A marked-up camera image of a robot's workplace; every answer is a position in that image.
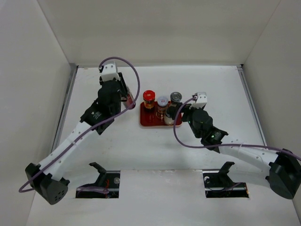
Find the tall dark sauce bottle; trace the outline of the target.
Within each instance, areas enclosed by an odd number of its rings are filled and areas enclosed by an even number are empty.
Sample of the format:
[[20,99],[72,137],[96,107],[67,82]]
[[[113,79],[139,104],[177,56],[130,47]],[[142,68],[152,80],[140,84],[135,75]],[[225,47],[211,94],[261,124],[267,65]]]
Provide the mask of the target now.
[[134,97],[128,86],[127,86],[127,96],[126,96],[125,101],[123,102],[123,105],[125,108],[128,108],[129,110],[132,110],[135,108]]

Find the black-cap white powder jar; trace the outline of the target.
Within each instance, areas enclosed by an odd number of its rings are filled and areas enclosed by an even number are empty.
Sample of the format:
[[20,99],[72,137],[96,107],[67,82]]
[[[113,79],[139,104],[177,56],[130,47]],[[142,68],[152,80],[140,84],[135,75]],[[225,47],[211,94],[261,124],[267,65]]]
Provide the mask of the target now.
[[165,111],[164,123],[168,126],[173,125],[175,114],[176,114],[176,107],[175,106],[168,107]]

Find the clear-top salt grinder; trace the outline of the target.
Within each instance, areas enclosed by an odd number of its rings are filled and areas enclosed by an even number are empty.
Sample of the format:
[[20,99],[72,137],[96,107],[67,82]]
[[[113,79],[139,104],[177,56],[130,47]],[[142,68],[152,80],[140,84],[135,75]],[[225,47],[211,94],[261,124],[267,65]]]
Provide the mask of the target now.
[[172,92],[170,94],[170,105],[176,106],[182,99],[182,95],[180,92]]

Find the red-lid chili sauce jar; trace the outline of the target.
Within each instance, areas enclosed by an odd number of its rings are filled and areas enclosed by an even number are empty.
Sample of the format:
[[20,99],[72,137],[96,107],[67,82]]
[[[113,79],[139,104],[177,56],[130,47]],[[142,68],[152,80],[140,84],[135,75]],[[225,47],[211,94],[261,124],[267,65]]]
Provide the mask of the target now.
[[155,92],[146,90],[143,93],[143,108],[147,112],[152,112],[155,109]]

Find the small white-lid spice jar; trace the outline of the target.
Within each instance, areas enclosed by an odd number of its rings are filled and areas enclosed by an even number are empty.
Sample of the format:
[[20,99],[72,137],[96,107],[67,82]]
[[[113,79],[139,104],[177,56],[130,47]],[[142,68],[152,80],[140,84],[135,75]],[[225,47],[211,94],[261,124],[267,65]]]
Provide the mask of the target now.
[[165,96],[160,96],[157,98],[157,112],[156,116],[160,119],[164,118],[166,109],[168,108],[169,100]]

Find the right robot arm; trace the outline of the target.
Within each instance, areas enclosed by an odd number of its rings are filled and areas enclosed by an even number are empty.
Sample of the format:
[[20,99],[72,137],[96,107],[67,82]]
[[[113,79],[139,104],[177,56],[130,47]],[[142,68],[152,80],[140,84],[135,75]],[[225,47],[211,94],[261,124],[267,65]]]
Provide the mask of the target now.
[[213,125],[213,119],[202,107],[195,107],[189,102],[178,103],[174,118],[182,115],[196,138],[201,141],[200,148],[229,155],[247,162],[264,172],[270,188],[279,196],[293,199],[301,185],[300,157],[286,149],[263,145],[243,144],[238,140],[229,140],[226,131]]

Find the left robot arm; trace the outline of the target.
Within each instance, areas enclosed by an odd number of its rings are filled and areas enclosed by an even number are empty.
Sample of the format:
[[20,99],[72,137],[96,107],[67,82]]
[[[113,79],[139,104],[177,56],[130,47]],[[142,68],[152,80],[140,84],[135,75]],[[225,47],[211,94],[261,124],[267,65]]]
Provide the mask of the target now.
[[29,184],[50,205],[62,200],[69,180],[63,178],[80,150],[79,145],[92,134],[101,135],[121,114],[121,103],[127,99],[127,86],[122,73],[101,75],[97,99],[83,113],[71,134],[38,164],[25,168]]

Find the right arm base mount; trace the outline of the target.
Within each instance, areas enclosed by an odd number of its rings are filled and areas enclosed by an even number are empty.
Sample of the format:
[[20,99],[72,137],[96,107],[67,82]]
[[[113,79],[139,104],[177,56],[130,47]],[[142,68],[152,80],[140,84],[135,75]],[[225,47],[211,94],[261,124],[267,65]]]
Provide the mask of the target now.
[[233,182],[228,173],[235,163],[227,161],[220,169],[202,171],[206,198],[249,198],[244,182]]

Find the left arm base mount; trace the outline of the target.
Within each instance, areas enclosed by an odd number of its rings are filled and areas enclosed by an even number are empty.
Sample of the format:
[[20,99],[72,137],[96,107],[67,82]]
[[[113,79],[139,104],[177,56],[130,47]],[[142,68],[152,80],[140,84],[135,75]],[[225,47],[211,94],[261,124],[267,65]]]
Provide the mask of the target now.
[[106,170],[96,162],[89,164],[98,172],[98,177],[91,184],[81,185],[76,189],[77,199],[116,199],[119,198],[120,171]]

